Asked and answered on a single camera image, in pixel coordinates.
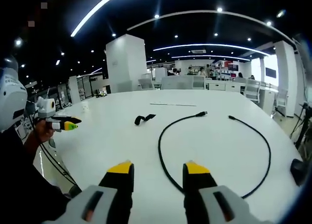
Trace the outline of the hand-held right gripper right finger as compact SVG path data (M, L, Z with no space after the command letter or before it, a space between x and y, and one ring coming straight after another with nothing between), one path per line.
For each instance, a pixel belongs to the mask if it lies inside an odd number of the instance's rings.
M210 171L194 161L183 164L184 208L189 224L269 224L226 186L216 184Z

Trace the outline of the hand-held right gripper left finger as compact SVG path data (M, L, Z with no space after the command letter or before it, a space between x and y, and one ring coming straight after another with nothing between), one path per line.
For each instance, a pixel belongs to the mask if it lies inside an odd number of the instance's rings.
M127 224L133 205L134 164L127 160L109 168L98 186L89 186L54 221L45 224Z

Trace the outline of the person's left hand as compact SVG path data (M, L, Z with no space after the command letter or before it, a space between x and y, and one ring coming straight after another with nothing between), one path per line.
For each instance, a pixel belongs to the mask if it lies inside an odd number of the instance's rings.
M34 133L38 142L47 142L54 134L55 130L48 127L45 120L40 120L36 123Z

